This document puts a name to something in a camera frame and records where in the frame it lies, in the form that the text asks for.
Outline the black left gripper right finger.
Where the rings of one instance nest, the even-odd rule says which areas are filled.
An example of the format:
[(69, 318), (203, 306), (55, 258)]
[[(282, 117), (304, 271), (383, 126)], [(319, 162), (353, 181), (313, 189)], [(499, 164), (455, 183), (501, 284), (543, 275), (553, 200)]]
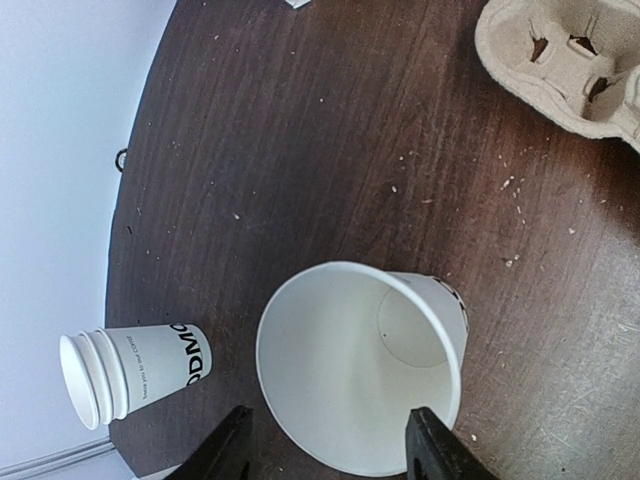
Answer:
[(493, 473), (429, 407), (411, 410), (405, 446), (408, 479), (493, 480)]

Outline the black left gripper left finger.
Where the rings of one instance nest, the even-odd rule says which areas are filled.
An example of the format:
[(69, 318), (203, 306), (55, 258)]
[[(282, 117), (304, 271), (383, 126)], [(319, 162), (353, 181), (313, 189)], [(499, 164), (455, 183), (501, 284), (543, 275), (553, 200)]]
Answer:
[(253, 478), (253, 410), (236, 406), (167, 480)]

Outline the brown pulp cup carrier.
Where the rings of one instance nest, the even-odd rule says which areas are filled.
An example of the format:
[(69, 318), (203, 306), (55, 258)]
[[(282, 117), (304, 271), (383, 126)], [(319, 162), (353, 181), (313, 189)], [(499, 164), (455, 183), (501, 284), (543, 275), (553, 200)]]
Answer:
[(639, 146), (636, 1), (490, 1), (475, 29), (490, 76), (569, 132)]

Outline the white paper takeout bag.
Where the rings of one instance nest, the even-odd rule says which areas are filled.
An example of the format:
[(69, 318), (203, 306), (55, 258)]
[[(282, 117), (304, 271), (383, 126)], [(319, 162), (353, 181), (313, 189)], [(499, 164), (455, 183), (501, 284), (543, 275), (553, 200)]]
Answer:
[(285, 0), (285, 2), (293, 9), (299, 9), (310, 3), (311, 0)]

